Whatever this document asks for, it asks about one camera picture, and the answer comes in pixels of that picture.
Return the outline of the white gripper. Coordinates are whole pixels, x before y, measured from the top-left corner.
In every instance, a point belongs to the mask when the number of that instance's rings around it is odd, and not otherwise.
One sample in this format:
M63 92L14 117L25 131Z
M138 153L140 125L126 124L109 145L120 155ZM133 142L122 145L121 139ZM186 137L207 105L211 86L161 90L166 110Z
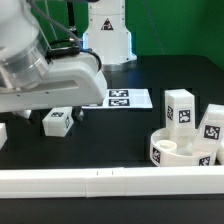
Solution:
M0 112L16 111L16 116L31 124L31 110L100 104L106 92L107 82L98 70L97 60L91 54L80 53L54 60L43 81L34 88L0 90ZM72 117L81 122L82 108L74 107Z

